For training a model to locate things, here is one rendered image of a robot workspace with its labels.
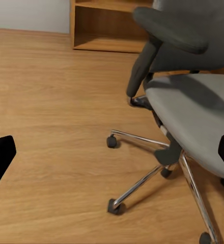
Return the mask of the swivel chair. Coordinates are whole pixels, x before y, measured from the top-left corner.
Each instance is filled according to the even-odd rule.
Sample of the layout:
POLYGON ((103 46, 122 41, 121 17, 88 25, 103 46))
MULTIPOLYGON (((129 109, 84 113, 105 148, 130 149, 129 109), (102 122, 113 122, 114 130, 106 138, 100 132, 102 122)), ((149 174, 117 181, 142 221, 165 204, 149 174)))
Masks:
POLYGON ((224 135, 224 75, 200 73, 224 67, 224 0, 153 0, 153 8, 139 6, 132 18, 144 28, 148 40, 134 62, 126 95, 134 108, 153 112, 170 144, 112 130, 107 146, 117 146, 114 135, 157 150, 159 162, 118 199, 107 212, 118 214, 120 204, 159 171, 169 177, 180 165, 208 232, 200 244, 218 244, 219 238, 193 178, 187 160, 221 177, 224 161, 218 153, 224 135), (153 79, 154 73, 189 70, 153 79), (145 95, 135 97, 141 83, 145 95))

